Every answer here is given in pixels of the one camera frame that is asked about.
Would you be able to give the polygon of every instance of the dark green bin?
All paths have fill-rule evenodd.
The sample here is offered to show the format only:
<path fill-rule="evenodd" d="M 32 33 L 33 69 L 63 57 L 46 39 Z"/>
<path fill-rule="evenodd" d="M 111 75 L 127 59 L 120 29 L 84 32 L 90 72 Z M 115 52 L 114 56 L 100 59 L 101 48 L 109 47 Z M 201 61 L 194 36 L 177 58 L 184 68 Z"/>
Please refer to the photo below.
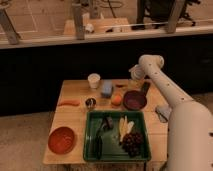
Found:
<path fill-rule="evenodd" d="M 98 160 L 93 152 L 93 142 L 96 131 L 101 125 L 102 118 L 109 115 L 113 119 L 114 128 L 102 135 L 102 157 Z M 133 131 L 142 133 L 143 143 L 141 144 L 140 155 L 129 157 L 119 145 L 119 120 L 127 116 L 128 122 L 134 121 Z M 148 135 L 143 113 L 139 111 L 111 111 L 94 110 L 87 113 L 83 157 L 88 162 L 147 162 L 151 159 Z"/>

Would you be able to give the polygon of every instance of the desk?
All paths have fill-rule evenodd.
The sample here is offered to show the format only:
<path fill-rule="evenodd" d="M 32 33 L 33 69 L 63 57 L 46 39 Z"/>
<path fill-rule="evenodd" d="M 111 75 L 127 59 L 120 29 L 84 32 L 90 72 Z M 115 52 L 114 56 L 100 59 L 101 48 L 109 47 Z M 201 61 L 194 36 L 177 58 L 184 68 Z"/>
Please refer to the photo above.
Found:
<path fill-rule="evenodd" d="M 83 25 L 93 24 L 94 34 L 105 34 L 113 26 L 121 26 L 122 32 L 131 32 L 127 18 L 83 19 Z M 64 27 L 64 35 L 74 36 L 75 25 L 73 20 L 67 20 Z"/>
<path fill-rule="evenodd" d="M 130 89 L 139 89 L 141 84 L 131 80 L 112 80 L 113 85 L 126 85 L 122 88 L 114 86 L 114 92 L 124 94 Z M 66 80 L 63 82 L 59 101 L 76 99 L 80 101 L 80 106 L 60 106 L 56 108 L 50 132 L 60 126 L 71 127 L 77 134 L 77 143 L 75 148 L 66 155 L 56 155 L 48 147 L 44 154 L 43 162 L 45 164 L 83 164 L 83 145 L 84 132 L 86 125 L 87 108 L 85 100 L 94 97 L 97 100 L 96 110 L 112 110 L 109 99 L 101 98 L 101 85 L 97 90 L 91 90 L 86 80 Z M 148 131 L 148 138 L 151 148 L 151 161 L 166 161 L 167 149 L 167 124 L 161 123 L 157 114 L 154 112 L 156 105 L 166 104 L 158 89 L 151 82 L 147 93 L 148 103 L 142 110 Z M 122 106 L 113 108 L 113 110 L 122 110 Z"/>

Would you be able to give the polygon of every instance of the paper cup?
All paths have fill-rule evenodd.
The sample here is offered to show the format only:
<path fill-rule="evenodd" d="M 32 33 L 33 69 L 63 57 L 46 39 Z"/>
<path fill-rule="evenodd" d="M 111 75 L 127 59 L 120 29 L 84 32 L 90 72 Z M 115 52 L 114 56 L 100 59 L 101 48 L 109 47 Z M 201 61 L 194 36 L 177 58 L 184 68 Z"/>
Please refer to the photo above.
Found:
<path fill-rule="evenodd" d="M 100 79 L 101 79 L 99 74 L 92 73 L 88 76 L 87 79 L 88 79 L 90 88 L 92 88 L 92 89 L 98 88 L 99 83 L 100 83 Z"/>
<path fill-rule="evenodd" d="M 120 32 L 122 32 L 122 28 L 119 27 L 119 26 L 115 26 L 115 27 L 112 28 L 112 31 L 113 31 L 114 33 L 120 33 Z"/>

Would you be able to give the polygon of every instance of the food item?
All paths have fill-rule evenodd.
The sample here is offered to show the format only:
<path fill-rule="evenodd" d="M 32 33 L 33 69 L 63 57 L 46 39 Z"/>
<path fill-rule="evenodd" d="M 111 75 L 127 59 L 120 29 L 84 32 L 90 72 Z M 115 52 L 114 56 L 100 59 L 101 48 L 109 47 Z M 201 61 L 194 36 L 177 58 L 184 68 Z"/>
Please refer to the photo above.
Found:
<path fill-rule="evenodd" d="M 122 134 L 123 126 L 124 126 L 124 118 L 120 118 L 120 121 L 119 121 L 119 133 L 120 133 L 120 135 Z"/>
<path fill-rule="evenodd" d="M 122 148 L 129 154 L 130 157 L 135 157 L 140 154 L 142 142 L 143 137 L 141 133 L 129 133 L 123 138 Z"/>
<path fill-rule="evenodd" d="M 95 157 L 97 159 L 100 159 L 101 156 L 102 156 L 102 146 L 103 146 L 103 142 L 102 142 L 102 138 L 100 135 L 96 136 L 95 137 L 95 140 L 94 140 L 94 154 L 95 154 Z"/>
<path fill-rule="evenodd" d="M 127 133 L 127 123 L 128 123 L 127 116 L 125 116 L 124 117 L 124 124 L 123 124 L 122 131 L 121 131 L 121 134 L 120 134 L 120 142 L 123 141 L 123 138 Z"/>
<path fill-rule="evenodd" d="M 114 124 L 113 124 L 112 117 L 106 116 L 106 117 L 104 117 L 104 119 L 105 119 L 105 122 L 106 122 L 106 124 L 107 124 L 107 129 L 106 129 L 106 130 L 113 129 Z"/>
<path fill-rule="evenodd" d="M 59 102 L 57 106 L 64 106 L 64 105 L 79 106 L 80 102 L 78 100 L 64 100 Z"/>
<path fill-rule="evenodd" d="M 115 86 L 118 88 L 122 88 L 122 87 L 126 87 L 127 85 L 126 84 L 116 84 Z"/>
<path fill-rule="evenodd" d="M 122 96 L 120 94 L 115 94 L 111 98 L 112 105 L 120 106 L 122 102 Z"/>
<path fill-rule="evenodd" d="M 127 124 L 127 134 L 129 134 L 132 131 L 133 126 L 134 126 L 134 122 L 133 121 L 128 122 L 128 124 Z"/>

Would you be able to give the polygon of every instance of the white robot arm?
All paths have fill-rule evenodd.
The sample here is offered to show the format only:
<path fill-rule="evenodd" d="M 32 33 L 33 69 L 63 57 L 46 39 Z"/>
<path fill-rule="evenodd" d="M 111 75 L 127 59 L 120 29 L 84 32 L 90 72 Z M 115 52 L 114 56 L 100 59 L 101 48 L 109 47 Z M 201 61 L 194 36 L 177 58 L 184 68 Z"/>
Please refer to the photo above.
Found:
<path fill-rule="evenodd" d="M 161 70 L 163 57 L 143 55 L 131 69 L 132 79 L 148 75 L 172 108 L 168 122 L 168 171 L 213 170 L 213 115 Z"/>

